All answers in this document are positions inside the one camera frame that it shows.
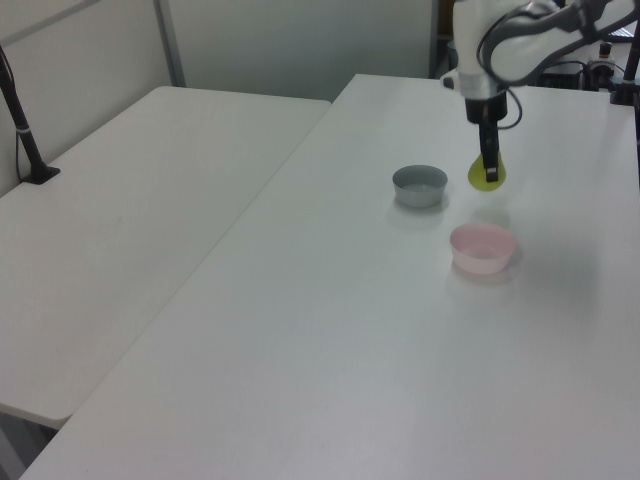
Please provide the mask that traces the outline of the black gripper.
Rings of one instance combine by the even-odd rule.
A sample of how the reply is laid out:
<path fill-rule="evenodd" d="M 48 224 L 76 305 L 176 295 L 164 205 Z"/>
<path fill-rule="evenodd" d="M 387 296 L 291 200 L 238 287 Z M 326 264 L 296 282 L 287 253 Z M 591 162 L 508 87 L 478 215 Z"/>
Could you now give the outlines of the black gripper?
<path fill-rule="evenodd" d="M 497 122 L 508 113 L 507 95 L 500 92 L 489 99 L 465 99 L 467 120 L 479 125 L 482 165 L 487 183 L 496 183 L 499 177 L 499 135 Z"/>

